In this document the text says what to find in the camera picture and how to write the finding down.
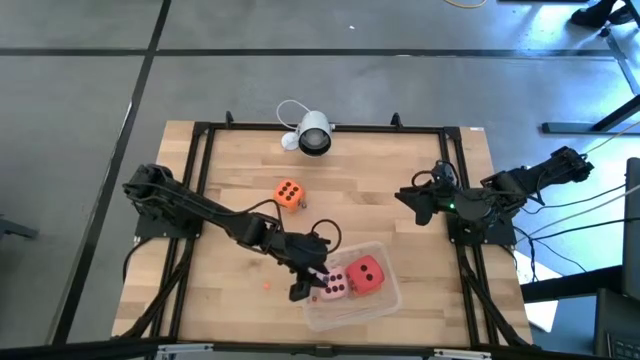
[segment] small orange object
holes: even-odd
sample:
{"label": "small orange object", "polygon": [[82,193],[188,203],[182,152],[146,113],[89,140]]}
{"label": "small orange object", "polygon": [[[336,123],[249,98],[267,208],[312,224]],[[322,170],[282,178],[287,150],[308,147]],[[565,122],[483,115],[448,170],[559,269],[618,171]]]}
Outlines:
{"label": "small orange object", "polygon": [[287,208],[291,212],[298,210],[298,207],[305,208],[304,189],[291,179],[284,179],[273,193],[273,199],[280,206]]}

